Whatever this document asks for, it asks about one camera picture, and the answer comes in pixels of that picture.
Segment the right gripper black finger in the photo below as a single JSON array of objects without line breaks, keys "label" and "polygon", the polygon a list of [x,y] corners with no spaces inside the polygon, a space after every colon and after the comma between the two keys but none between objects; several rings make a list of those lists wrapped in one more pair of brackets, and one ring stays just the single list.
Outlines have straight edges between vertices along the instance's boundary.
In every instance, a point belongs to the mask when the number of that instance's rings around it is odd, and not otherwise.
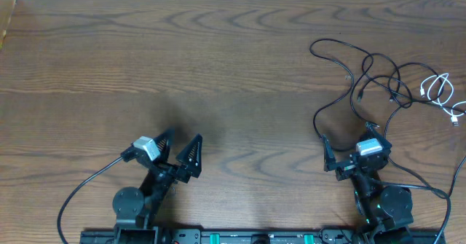
[{"label": "right gripper black finger", "polygon": [[366,133],[365,133],[365,139],[376,139],[380,145],[382,146],[383,150],[385,149],[391,149],[392,144],[384,138],[380,133],[377,132],[376,128],[378,125],[375,125],[372,122],[367,122],[366,123]]},{"label": "right gripper black finger", "polygon": [[331,148],[330,142],[325,135],[322,135],[323,151],[324,151],[324,171],[332,171],[336,169],[336,158]]}]

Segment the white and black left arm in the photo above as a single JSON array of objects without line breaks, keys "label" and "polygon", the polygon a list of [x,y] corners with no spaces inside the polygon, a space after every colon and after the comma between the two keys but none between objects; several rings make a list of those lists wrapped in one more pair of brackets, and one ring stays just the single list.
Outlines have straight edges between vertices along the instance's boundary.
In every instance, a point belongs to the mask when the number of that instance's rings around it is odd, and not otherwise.
[{"label": "white and black left arm", "polygon": [[141,136],[121,153],[125,162],[136,160],[148,173],[139,187],[120,189],[113,198],[115,243],[174,242],[173,232],[155,225],[154,220],[173,184],[186,184],[200,176],[202,136],[195,135],[176,156],[177,164],[168,162],[172,139],[172,130],[155,138]]}]

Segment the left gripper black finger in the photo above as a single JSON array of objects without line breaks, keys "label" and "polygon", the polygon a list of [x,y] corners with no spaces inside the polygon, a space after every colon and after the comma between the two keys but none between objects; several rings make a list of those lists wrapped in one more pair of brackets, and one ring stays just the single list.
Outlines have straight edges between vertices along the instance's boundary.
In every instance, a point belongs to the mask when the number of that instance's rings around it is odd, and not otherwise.
[{"label": "left gripper black finger", "polygon": [[173,137],[174,129],[169,128],[165,132],[154,138],[154,142],[157,146],[157,149],[159,150],[159,154],[154,160],[155,162],[167,162],[170,154],[170,148],[173,143]]},{"label": "left gripper black finger", "polygon": [[177,155],[176,160],[188,174],[198,178],[202,172],[202,136],[197,134]]}]

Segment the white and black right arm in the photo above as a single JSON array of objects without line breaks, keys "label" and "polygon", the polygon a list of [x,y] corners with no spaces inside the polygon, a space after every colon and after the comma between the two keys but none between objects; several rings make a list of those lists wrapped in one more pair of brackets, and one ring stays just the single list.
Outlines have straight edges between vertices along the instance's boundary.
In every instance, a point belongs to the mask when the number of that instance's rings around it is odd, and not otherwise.
[{"label": "white and black right arm", "polygon": [[388,164],[392,144],[371,124],[355,144],[347,160],[337,161],[329,140],[322,136],[324,171],[334,171],[336,179],[349,179],[354,187],[355,205],[366,224],[356,230],[353,243],[413,243],[409,224],[413,201],[405,186],[382,183],[378,171]]}]

